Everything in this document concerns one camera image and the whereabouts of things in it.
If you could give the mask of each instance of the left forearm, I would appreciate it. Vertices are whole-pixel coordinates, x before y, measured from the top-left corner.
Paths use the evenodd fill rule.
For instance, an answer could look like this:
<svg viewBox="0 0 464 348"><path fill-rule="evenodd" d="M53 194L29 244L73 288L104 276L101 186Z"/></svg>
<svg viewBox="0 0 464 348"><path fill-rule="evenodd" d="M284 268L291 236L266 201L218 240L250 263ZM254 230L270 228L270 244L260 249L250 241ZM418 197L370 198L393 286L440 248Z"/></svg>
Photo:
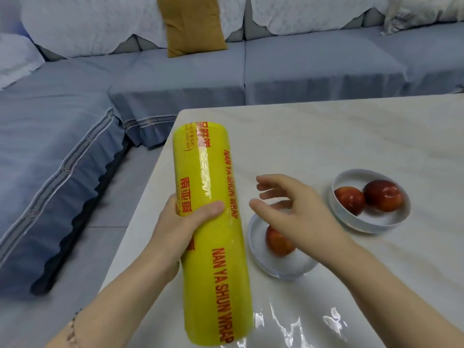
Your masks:
<svg viewBox="0 0 464 348"><path fill-rule="evenodd" d="M124 347L168 283L169 269L146 250L76 318L75 334L85 348ZM46 348L67 348L65 327Z"/></svg>

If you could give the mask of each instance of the gray fluffy pillow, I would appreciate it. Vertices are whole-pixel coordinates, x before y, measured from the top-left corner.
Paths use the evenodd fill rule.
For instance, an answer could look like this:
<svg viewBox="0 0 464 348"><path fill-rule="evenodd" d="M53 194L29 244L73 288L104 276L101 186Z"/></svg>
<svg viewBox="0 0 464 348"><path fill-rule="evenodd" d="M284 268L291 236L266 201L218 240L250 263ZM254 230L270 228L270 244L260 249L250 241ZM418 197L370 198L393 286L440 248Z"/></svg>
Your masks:
<svg viewBox="0 0 464 348"><path fill-rule="evenodd" d="M385 18L386 34L430 25L464 20L464 0L392 0Z"/></svg>

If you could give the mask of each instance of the right forearm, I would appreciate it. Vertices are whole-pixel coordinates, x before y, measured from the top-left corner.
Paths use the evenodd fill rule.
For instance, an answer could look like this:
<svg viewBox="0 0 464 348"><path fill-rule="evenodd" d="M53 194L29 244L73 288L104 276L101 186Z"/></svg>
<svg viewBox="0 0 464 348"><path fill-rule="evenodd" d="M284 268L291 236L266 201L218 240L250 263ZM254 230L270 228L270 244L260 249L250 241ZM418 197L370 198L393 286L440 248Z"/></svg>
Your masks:
<svg viewBox="0 0 464 348"><path fill-rule="evenodd" d="M393 275L369 251L353 243L326 266L347 286L387 347L464 346L464 335Z"/></svg>

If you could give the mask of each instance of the cling film roll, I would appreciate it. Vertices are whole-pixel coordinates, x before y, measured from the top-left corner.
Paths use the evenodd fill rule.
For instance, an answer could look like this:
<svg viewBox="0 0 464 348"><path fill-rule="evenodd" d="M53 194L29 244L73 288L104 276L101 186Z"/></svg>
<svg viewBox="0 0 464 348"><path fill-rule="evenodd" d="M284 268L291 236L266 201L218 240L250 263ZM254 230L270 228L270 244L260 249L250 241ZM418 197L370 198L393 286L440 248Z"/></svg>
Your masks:
<svg viewBox="0 0 464 348"><path fill-rule="evenodd" d="M230 154L223 126L189 123L174 132L177 213L222 200L225 211L196 230L182 257L184 322L190 341L230 343L253 324L247 258Z"/></svg>

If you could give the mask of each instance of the white bowl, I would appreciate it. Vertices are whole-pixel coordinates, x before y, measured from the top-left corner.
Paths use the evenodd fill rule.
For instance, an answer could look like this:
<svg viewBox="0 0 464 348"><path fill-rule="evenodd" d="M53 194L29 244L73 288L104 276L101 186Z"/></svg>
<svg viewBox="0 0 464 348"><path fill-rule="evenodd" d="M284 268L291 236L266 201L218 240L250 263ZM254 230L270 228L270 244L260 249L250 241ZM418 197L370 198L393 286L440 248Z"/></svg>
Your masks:
<svg viewBox="0 0 464 348"><path fill-rule="evenodd" d="M335 197L337 188L350 186L362 191L367 183L375 180L391 181L398 186L405 198L400 209L393 212L380 212L367 206L359 216L354 216ZM339 174L332 182L332 187L328 193L328 202L333 213L341 222L357 231L366 233L378 234L385 232L399 226L411 215L411 201L404 188L391 178L371 170L353 169Z"/></svg>
<svg viewBox="0 0 464 348"><path fill-rule="evenodd" d="M316 266L316 260L298 249L286 257L274 255L266 245L268 226L257 214L248 224L248 244L255 262L264 272L281 280L294 280Z"/></svg>

